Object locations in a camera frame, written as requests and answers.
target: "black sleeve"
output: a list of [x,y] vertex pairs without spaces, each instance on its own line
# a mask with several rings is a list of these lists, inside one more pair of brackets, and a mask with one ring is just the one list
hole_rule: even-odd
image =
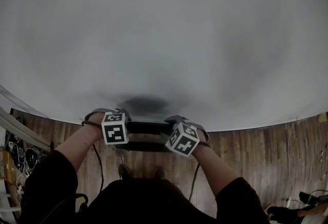
[[[74,167],[60,152],[52,151],[26,180],[18,223],[40,223],[61,201],[74,195],[76,189]],[[65,210],[65,215],[74,214],[75,204]]]
[[269,223],[255,190],[242,177],[222,189],[215,200],[220,223]]

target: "wrist strap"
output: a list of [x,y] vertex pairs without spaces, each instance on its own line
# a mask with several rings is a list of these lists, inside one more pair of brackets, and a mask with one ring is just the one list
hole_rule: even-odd
[[203,146],[207,146],[207,147],[211,148],[208,143],[203,142],[203,141],[199,142],[198,145],[203,145]]
[[101,127],[101,125],[99,125],[99,124],[97,124],[97,123],[94,123],[94,122],[91,122],[91,121],[84,120],[81,124],[82,124],[82,126],[84,126],[85,124],[88,124],[88,125],[91,125],[91,126],[97,127],[97,128],[99,128],[101,131],[103,131],[103,128]]

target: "person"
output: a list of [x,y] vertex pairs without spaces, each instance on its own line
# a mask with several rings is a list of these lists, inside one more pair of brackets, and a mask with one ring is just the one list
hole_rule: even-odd
[[284,207],[270,207],[268,214],[272,214],[271,220],[281,224],[323,224],[328,216],[327,208],[328,203],[294,210]]
[[[103,117],[103,113],[94,113],[89,121],[101,124]],[[198,134],[204,141],[204,133],[199,130]],[[75,213],[76,173],[89,149],[101,139],[102,131],[86,124],[35,167],[26,180],[19,224],[117,221],[268,223],[254,189],[204,145],[197,146],[192,155],[202,167],[216,198],[216,219],[194,207],[175,185],[163,179],[160,168],[154,178],[133,178],[124,165],[119,167],[122,180],[110,183],[87,208],[84,206],[84,210]]]

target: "wooden floor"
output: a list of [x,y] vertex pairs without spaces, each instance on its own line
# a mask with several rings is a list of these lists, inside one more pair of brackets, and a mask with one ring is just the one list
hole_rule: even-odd
[[[14,111],[21,116],[26,126],[58,146],[80,128],[79,125],[61,123]],[[262,206],[270,203],[285,206],[289,196],[288,136],[292,123],[229,132],[210,133],[212,149],[232,168],[238,171],[256,190]],[[319,123],[317,117],[295,123],[290,138],[291,196],[298,199],[298,193],[326,189],[328,171],[328,123]],[[104,169],[104,187],[118,179],[117,167],[121,163],[117,151],[96,143]],[[124,163],[135,177],[150,177],[156,165],[164,166],[167,179],[177,185],[189,197],[191,183],[197,166],[191,156],[185,158],[173,153],[142,153],[121,151]],[[100,188],[100,170],[96,154],[90,150],[78,172],[78,192],[85,193],[90,201]],[[216,202],[202,170],[199,170],[192,203],[208,215],[216,215]]]

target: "foot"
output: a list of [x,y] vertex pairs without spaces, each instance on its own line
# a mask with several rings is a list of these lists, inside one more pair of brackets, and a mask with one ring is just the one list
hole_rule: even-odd
[[121,179],[132,178],[132,174],[131,174],[129,168],[124,164],[120,164],[118,166],[118,174],[119,174]]
[[161,166],[155,168],[154,173],[153,173],[153,178],[165,179],[165,169]]

